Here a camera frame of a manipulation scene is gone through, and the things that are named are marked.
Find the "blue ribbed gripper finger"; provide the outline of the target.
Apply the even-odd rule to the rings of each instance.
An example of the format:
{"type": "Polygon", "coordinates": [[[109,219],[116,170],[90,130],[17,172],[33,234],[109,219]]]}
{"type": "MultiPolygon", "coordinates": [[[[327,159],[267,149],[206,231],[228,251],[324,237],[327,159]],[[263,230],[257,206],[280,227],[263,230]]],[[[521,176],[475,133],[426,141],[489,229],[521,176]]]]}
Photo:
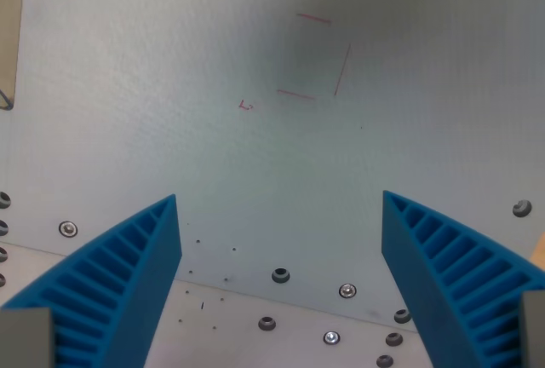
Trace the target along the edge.
{"type": "Polygon", "coordinates": [[[58,367],[142,367],[182,257],[174,195],[118,223],[4,303],[52,313],[58,367]]]}
{"type": "Polygon", "coordinates": [[[544,272],[396,193],[382,195],[381,253],[435,367],[521,367],[519,304],[544,272]]]}

